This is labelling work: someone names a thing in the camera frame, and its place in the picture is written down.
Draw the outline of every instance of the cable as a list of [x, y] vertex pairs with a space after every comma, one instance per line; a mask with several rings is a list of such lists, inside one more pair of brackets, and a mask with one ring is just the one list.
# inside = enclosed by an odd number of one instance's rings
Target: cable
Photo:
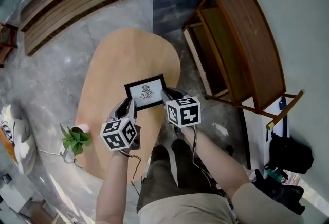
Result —
[[44, 150], [41, 150], [41, 149], [37, 149], [37, 151], [40, 151], [40, 152], [43, 152], [43, 153], [46, 153], [46, 154], [49, 154], [49, 155], [60, 156], [60, 157], [63, 158], [63, 160], [64, 160], [64, 162], [65, 162], [66, 164], [72, 164], [72, 163], [74, 163], [74, 165], [75, 165], [76, 167], [82, 169], [82, 167], [80, 167], [80, 166], [78, 166], [78, 165], [76, 164], [76, 161], [77, 161], [76, 158], [70, 158], [70, 157], [68, 157], [68, 159], [73, 160], [73, 162], [67, 162], [67, 161], [65, 160], [65, 156], [64, 156], [64, 154], [63, 154], [62, 152], [60, 152], [59, 154], [57, 154], [57, 153], [47, 152], [47, 151], [44, 151]]
[[137, 169], [138, 169], [138, 167], [139, 167], [139, 165], [140, 165], [142, 159], [141, 159], [139, 156], [131, 155], [131, 154], [127, 153], [127, 152], [124, 151], [124, 150], [119, 150], [119, 152], [120, 152], [121, 154], [123, 154], [124, 156], [127, 156], [127, 157], [134, 157], [134, 158], [137, 158], [137, 159], [139, 160], [139, 161], [138, 161], [138, 164], [137, 164], [137, 166], [136, 166], [136, 169], [135, 169], [135, 172], [134, 172], [134, 175], [133, 175], [132, 181], [130, 182], [130, 183], [132, 184], [132, 186], [135, 188], [135, 190], [136, 190], [136, 192], [137, 192], [137, 194], [138, 194], [138, 196], [139, 196], [139, 192], [138, 192], [138, 190], [137, 190], [137, 188], [136, 188], [136, 186], [135, 186], [135, 184], [134, 184], [134, 178], [135, 178], [135, 175], [136, 175], [136, 173], [137, 173]]
[[195, 150], [196, 150], [196, 128], [195, 125], [192, 127], [190, 126], [193, 131], [194, 131], [194, 140], [193, 140], [193, 153], [192, 153], [192, 163], [201, 170], [201, 172], [204, 174], [204, 176], [206, 177], [206, 179], [208, 180], [208, 183], [210, 185], [210, 187], [212, 187], [209, 176], [207, 171], [205, 171], [202, 167], [198, 166], [195, 162], [194, 162], [194, 157], [195, 157]]
[[47, 152], [47, 151], [44, 151], [44, 150], [41, 150], [41, 149], [37, 149], [37, 151], [44, 152], [44, 153], [49, 154], [49, 155], [61, 156], [60, 154]]

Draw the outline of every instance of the wooden cabinet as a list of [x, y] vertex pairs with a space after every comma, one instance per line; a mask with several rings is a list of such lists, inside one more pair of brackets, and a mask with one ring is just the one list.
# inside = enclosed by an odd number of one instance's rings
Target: wooden cabinet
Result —
[[[208, 99], [269, 116], [270, 129], [304, 94], [285, 93], [279, 53], [257, 0], [203, 0], [183, 33]], [[264, 112], [281, 96], [293, 98], [281, 114]], [[250, 97], [254, 108], [241, 104]]]

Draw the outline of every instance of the framed drawing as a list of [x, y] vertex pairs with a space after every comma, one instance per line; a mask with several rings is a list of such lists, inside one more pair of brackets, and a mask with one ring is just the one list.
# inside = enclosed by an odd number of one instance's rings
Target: framed drawing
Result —
[[127, 97], [135, 100], [137, 111], [162, 104], [161, 91], [165, 87], [162, 74], [124, 86]]

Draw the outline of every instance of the black bag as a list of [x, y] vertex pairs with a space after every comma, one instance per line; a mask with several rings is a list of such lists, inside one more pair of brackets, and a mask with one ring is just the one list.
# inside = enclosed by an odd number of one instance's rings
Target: black bag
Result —
[[256, 169], [256, 181], [253, 183], [256, 188], [265, 193], [276, 202], [285, 205], [291, 211], [298, 215], [302, 215], [305, 206], [299, 204], [299, 200], [303, 196], [304, 189], [295, 185], [281, 185], [271, 176], [263, 178], [261, 172]]
[[272, 131], [269, 144], [269, 167], [305, 174], [313, 163], [312, 150], [293, 138], [280, 137]]

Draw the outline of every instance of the person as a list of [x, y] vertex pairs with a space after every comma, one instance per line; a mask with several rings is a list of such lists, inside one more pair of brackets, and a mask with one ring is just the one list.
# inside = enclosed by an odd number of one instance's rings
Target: person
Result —
[[[192, 145], [194, 129], [181, 129]], [[192, 151], [183, 139], [172, 144], [177, 182], [171, 172], [169, 153], [158, 145], [152, 150], [143, 180], [137, 212], [141, 224], [298, 224], [302, 217], [277, 203], [250, 183], [241, 165], [217, 147], [204, 133], [196, 132], [196, 153], [234, 206], [214, 194], [206, 176], [192, 162]], [[114, 151], [97, 198], [96, 223], [122, 224], [126, 204], [128, 157]]]

